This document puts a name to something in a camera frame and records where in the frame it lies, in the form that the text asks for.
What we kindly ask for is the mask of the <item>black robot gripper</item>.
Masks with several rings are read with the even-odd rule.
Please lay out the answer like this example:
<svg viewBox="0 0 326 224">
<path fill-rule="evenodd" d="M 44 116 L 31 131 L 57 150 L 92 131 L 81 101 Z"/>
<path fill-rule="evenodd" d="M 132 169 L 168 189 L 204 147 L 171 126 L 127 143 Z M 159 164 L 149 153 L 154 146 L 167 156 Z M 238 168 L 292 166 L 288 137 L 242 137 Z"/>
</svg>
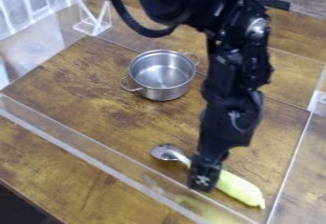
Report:
<svg viewBox="0 0 326 224">
<path fill-rule="evenodd" d="M 187 187 L 210 193 L 219 180 L 220 162 L 234 147 L 247 147 L 262 118 L 263 94 L 214 99 L 203 111 L 199 154 L 191 158 Z"/>
</svg>

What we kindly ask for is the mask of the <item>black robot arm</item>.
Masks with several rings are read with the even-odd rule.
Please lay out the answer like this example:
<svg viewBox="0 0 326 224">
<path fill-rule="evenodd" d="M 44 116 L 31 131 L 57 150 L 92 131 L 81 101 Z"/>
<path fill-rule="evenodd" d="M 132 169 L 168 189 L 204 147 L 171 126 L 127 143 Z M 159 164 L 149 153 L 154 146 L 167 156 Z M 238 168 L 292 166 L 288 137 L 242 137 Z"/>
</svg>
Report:
<svg viewBox="0 0 326 224">
<path fill-rule="evenodd" d="M 202 95 L 198 149 L 187 186 L 211 192 L 228 150 L 247 146 L 262 118 L 270 82 L 268 15 L 258 0 L 140 0 L 149 18 L 170 27 L 190 26 L 206 35 L 208 57 Z"/>
</svg>

